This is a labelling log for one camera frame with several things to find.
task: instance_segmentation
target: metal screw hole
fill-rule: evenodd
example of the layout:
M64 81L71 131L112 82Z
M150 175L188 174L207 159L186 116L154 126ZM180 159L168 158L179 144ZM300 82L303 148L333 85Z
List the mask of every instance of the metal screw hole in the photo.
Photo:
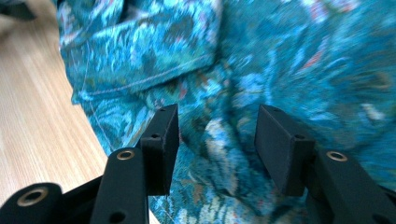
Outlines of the metal screw hole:
M134 157L134 152L132 150L124 150L117 154L117 159L120 161L126 161Z
M23 194L17 201L17 205L27 207L41 202L47 197L49 190L46 187L32 189Z
M340 152L328 151L326 155L334 161L347 161L347 157Z

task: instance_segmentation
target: mounting hole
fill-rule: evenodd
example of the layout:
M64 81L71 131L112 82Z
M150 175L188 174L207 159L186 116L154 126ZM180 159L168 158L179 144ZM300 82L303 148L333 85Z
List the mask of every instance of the mounting hole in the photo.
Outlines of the mounting hole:
M36 203L41 202L47 197L49 190L46 187L39 187L32 189L23 194L17 201L17 204L21 207L27 207Z
M300 135L300 134L295 134L294 137L298 138L298 139L305 139L305 137L303 135Z
M340 152L328 151L326 155L334 161L347 161L347 157Z
M122 212L115 212L110 216L110 223L121 223L125 219L125 214Z
M381 216L379 214L374 214L373 215L373 220L376 223L381 223L381 224L391 224L390 220L387 217Z
M132 150L124 150L117 154L117 159L120 161L126 161L134 157L134 152Z
M161 137L158 133L154 133L152 136L151 136L152 138L159 138L159 137Z

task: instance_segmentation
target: wooden surface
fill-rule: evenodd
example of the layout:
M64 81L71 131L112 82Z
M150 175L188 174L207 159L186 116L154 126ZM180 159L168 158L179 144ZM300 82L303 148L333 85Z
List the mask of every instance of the wooden surface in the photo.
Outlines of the wooden surface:
M70 101L55 7L50 0L28 3L34 21L0 16L0 204L38 182L67 192L106 166L82 109ZM150 223L158 223L151 214Z

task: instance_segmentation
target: teal patterned fabric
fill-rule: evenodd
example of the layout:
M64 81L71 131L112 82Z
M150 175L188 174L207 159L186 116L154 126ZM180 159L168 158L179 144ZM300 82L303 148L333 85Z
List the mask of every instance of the teal patterned fabric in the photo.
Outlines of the teal patterned fabric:
M106 154L133 147L155 111L179 105L161 223L306 223L253 146L260 104L351 152L396 190L394 0L64 0L60 51Z

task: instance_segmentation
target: black bracket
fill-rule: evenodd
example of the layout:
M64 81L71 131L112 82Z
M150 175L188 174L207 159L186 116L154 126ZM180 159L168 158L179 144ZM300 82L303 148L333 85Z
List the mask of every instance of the black bracket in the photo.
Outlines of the black bracket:
M105 173L62 194L53 183L12 195L0 223L149 223L149 195L169 195L179 145L177 105L161 108L136 147L114 151Z
M344 151L315 150L315 140L282 110L261 105L255 146L287 196L303 196L312 223L396 223L396 193L379 187Z

